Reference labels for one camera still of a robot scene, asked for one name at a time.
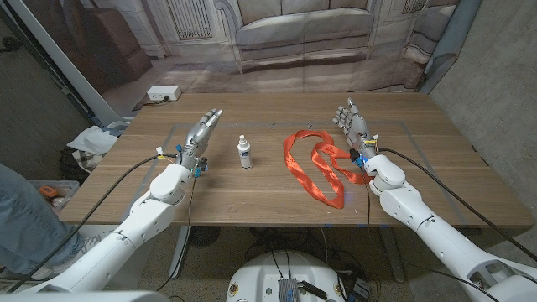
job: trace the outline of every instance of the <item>white power strip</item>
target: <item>white power strip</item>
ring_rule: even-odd
[[[181,95],[181,90],[178,86],[153,86],[148,91],[149,100],[162,101],[166,96],[171,101],[175,101]]]

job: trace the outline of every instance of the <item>metal robotic hand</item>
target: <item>metal robotic hand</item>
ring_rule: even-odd
[[[347,102],[349,109],[339,106],[336,111],[336,118],[332,119],[332,121],[342,128],[343,133],[347,136],[347,143],[352,147],[352,161],[355,161],[360,154],[366,161],[377,155],[375,145],[371,143],[373,138],[368,130],[366,121],[350,97]]]
[[[207,149],[212,130],[218,124],[218,119],[222,116],[222,110],[212,109],[206,113],[201,120],[186,134],[185,145],[181,151],[181,156],[175,161],[188,170],[194,169],[198,165],[199,157]]]

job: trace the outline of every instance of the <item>red ribbon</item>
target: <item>red ribbon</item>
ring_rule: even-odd
[[[304,173],[302,168],[296,163],[295,159],[293,159],[293,156],[291,156],[290,151],[291,148],[293,148],[293,143],[295,140],[297,138],[306,138],[309,136],[318,136],[323,140],[323,142],[317,143],[313,150],[311,150],[311,160],[317,166],[319,171],[325,176],[326,180],[328,180],[332,186],[332,189],[334,189],[336,192],[337,197],[332,200],[328,200],[328,198],[326,198],[322,191],[319,190],[315,183],[311,181],[311,179]],[[329,206],[342,209],[344,204],[343,183],[337,178],[332,169],[330,169],[330,166],[319,155],[318,151],[330,155],[330,162],[332,166],[338,171],[342,172],[352,183],[358,185],[365,184],[361,174],[355,174],[351,171],[347,171],[343,168],[340,168],[340,166],[337,164],[336,159],[350,159],[351,155],[334,146],[334,140],[326,131],[300,130],[297,133],[289,135],[284,140],[285,165],[313,198],[320,200]]]

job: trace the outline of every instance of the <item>robotic arm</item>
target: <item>robotic arm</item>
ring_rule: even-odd
[[[377,153],[363,116],[352,99],[349,110],[339,107],[334,123],[347,135],[351,155],[374,179],[369,187],[391,217],[411,228],[456,277],[483,289],[498,301],[530,302],[537,295],[537,269],[496,257],[470,242],[436,215],[405,180],[404,171]],[[461,283],[472,301],[492,301],[483,292]]]
[[[129,217],[110,235],[62,274],[21,294],[88,292],[104,288],[138,247],[173,221],[175,206],[185,197],[180,186],[206,169],[206,159],[200,156],[221,115],[222,110],[213,109],[201,118],[187,134],[175,163],[168,165],[151,182],[149,190],[134,202]]]

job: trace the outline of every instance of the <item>spray bottle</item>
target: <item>spray bottle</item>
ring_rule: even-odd
[[[250,156],[250,144],[244,138],[244,135],[239,137],[238,141],[238,155],[241,159],[241,166],[244,169],[252,168],[252,157]]]

